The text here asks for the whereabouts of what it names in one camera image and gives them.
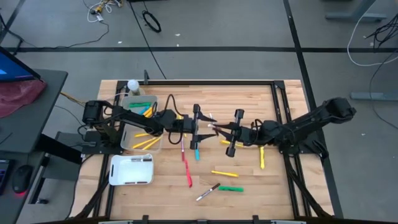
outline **computer monitor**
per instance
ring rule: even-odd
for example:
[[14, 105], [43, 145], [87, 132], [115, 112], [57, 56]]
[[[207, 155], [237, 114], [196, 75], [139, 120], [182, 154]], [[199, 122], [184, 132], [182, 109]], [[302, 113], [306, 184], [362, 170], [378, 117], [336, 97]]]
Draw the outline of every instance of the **computer monitor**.
[[27, 65], [15, 58], [7, 50], [0, 47], [0, 82], [16, 82], [40, 79]]

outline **plastic container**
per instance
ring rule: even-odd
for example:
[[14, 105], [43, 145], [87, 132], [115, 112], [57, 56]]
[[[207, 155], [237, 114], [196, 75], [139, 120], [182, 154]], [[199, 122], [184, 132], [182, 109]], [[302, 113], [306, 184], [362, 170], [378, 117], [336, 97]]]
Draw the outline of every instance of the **plastic container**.
[[[137, 107], [137, 108], [129, 108], [130, 103], [147, 103], [150, 102], [151, 106], [157, 101], [156, 96], [152, 95], [145, 95], [145, 96], [127, 96], [123, 98], [121, 105], [124, 109], [130, 110], [135, 113], [139, 113], [144, 109], [144, 107]], [[120, 146], [128, 151], [137, 151], [137, 152], [146, 152], [146, 153], [158, 153], [162, 149], [163, 138], [153, 144], [150, 148], [146, 150], [142, 150], [145, 146], [150, 144], [144, 144], [136, 149], [132, 147], [140, 142], [148, 141], [153, 139], [154, 137], [151, 135], [146, 135], [142, 137], [134, 137], [137, 134], [145, 134], [146, 132], [142, 128], [137, 128], [130, 124], [126, 124], [123, 129], [122, 140], [120, 142]]]
[[109, 184], [142, 185], [154, 179], [154, 158], [151, 154], [143, 156], [113, 156], [109, 172]]

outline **desk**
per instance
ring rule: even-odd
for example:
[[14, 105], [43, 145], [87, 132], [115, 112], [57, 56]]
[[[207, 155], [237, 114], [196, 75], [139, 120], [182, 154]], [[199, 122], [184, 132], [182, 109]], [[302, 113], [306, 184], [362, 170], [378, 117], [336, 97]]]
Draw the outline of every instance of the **desk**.
[[[241, 121], [245, 126], [249, 126], [255, 118], [276, 120], [269, 86], [253, 85], [253, 80], [251, 85], [228, 85], [227, 80], [225, 82], [224, 85], [170, 84], [149, 85], [142, 88], [146, 94], [158, 97], [159, 108], [164, 107], [167, 95], [172, 93], [181, 113], [192, 116], [193, 104], [198, 103], [203, 114], [212, 113], [219, 123], [232, 121], [237, 108], [245, 110]], [[117, 83], [117, 80], [103, 80], [98, 99], [112, 98]], [[306, 113], [308, 109], [300, 80], [285, 80], [284, 83], [292, 117], [296, 118]], [[278, 99], [281, 105], [282, 98], [279, 96]], [[199, 133], [211, 132], [206, 125], [207, 123], [200, 123]], [[252, 215], [259, 215], [260, 219], [293, 218], [284, 160], [276, 147], [265, 147], [266, 167], [262, 170], [259, 167], [258, 148], [237, 148], [235, 157], [230, 158], [225, 155], [226, 145], [220, 144], [221, 137], [201, 142], [201, 160], [196, 161], [194, 151], [188, 149], [190, 140], [188, 135], [188, 140], [185, 141], [185, 157], [193, 181], [193, 187], [189, 189], [185, 166], [181, 161], [180, 145], [172, 145], [166, 139], [167, 137], [164, 139], [162, 151], [153, 154], [155, 164], [153, 183], [114, 188], [110, 215], [112, 220], [140, 220], [143, 215], [149, 215], [150, 220], [251, 220]], [[124, 155], [135, 154], [139, 153], [124, 152]], [[83, 164], [76, 185], [71, 216], [80, 212], [95, 192], [102, 158], [101, 155], [95, 155]], [[302, 154], [300, 158], [309, 191], [325, 211], [333, 214], [319, 157], [314, 154]], [[237, 172], [239, 177], [214, 175], [210, 173], [211, 170]], [[216, 191], [199, 202], [195, 201], [198, 196], [218, 182], [222, 185], [243, 187], [244, 192]], [[104, 215], [107, 194], [108, 191], [105, 190], [99, 215]], [[296, 194], [300, 214], [303, 215], [303, 203], [298, 189]]]
[[[31, 188], [45, 154], [43, 151], [35, 151], [35, 147], [68, 75], [67, 72], [51, 70], [36, 70], [36, 72], [47, 82], [43, 93], [32, 104], [19, 108], [5, 118], [0, 118], [0, 138], [4, 134], [13, 133], [0, 145], [0, 158], [14, 160], [6, 187], [0, 195], [1, 223], [5, 224], [17, 221], [29, 193], [28, 190], [24, 195], [16, 195], [12, 191], [12, 175], [18, 167], [31, 165], [34, 168], [30, 178], [29, 189]], [[31, 153], [28, 155], [4, 152], [15, 148], [24, 148]]]

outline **computer mouse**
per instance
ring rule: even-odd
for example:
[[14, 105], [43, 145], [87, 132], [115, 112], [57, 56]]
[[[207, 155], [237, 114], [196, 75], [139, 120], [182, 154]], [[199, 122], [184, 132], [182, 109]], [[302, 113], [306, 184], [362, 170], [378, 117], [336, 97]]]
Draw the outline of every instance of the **computer mouse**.
[[12, 189], [15, 193], [23, 193], [29, 187], [30, 177], [32, 175], [33, 167], [30, 165], [23, 165], [18, 167], [12, 176]]

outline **white ball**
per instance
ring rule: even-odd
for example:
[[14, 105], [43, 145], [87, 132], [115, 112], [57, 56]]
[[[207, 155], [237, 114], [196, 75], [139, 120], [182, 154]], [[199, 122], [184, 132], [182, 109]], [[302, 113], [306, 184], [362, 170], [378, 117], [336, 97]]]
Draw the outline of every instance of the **white ball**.
[[137, 92], [139, 90], [139, 83], [137, 80], [129, 80], [127, 82], [127, 87], [133, 91], [133, 92]]

